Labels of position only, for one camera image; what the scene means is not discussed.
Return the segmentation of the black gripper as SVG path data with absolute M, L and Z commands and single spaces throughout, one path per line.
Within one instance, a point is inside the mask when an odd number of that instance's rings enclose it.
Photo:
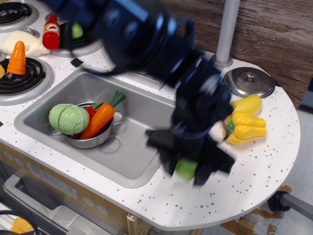
M 213 172 L 229 173 L 235 163 L 208 136 L 211 127 L 232 111 L 230 93 L 219 71 L 200 57 L 177 85 L 171 127 L 146 130 L 147 144 L 158 149 L 163 167 L 171 176 L 180 159 L 198 162 L 194 185 L 203 186 Z

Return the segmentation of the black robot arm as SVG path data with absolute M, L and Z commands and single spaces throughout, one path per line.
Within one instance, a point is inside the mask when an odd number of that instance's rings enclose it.
M 167 130 L 147 130 L 147 144 L 158 149 L 173 174 L 180 160 L 196 163 L 194 184 L 211 173 L 229 173 L 234 159 L 221 151 L 209 130 L 232 112 L 220 72 L 193 47 L 194 23 L 177 21 L 156 0 L 47 0 L 58 16 L 78 23 L 102 40 L 115 64 L 106 75 L 142 70 L 176 90 L 176 107 Z

